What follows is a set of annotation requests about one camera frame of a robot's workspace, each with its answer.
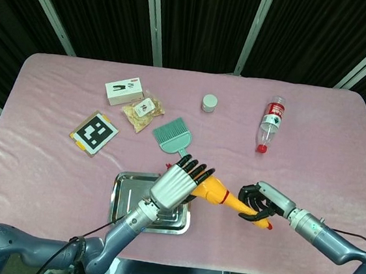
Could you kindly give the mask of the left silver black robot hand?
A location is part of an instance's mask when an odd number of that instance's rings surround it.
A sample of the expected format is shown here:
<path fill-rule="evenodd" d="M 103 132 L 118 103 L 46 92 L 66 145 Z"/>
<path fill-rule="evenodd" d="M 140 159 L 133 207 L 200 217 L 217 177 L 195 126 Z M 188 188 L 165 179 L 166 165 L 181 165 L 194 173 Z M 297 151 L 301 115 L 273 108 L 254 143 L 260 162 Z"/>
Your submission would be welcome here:
<path fill-rule="evenodd" d="M 200 164 L 197 159 L 192 159 L 192 155 L 186 154 L 150 188 L 152 202 L 161 210 L 173 210 L 215 173 L 215 169 L 206 167 L 206 164 Z"/>

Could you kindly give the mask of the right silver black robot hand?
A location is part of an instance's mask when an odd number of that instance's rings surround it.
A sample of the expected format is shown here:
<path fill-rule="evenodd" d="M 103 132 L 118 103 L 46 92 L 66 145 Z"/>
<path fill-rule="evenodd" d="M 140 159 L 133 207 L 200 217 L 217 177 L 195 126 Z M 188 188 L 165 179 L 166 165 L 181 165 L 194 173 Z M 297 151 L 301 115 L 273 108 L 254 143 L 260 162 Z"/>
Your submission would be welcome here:
<path fill-rule="evenodd" d="M 256 223 L 270 216 L 278 214 L 287 219 L 290 213 L 296 209 L 296 204 L 280 191 L 266 182 L 257 182 L 246 185 L 240 189 L 238 200 L 249 206 L 256 214 L 239 213 L 238 215 L 247 221 Z"/>

